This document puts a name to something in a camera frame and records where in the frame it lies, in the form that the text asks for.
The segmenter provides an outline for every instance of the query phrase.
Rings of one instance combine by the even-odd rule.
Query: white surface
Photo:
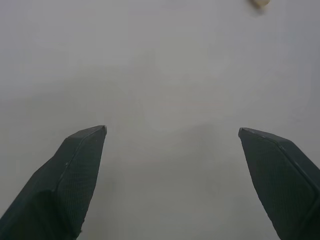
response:
[[[0,212],[68,135],[105,124],[79,239],[278,239],[240,127],[319,166],[320,1],[3,0]]]

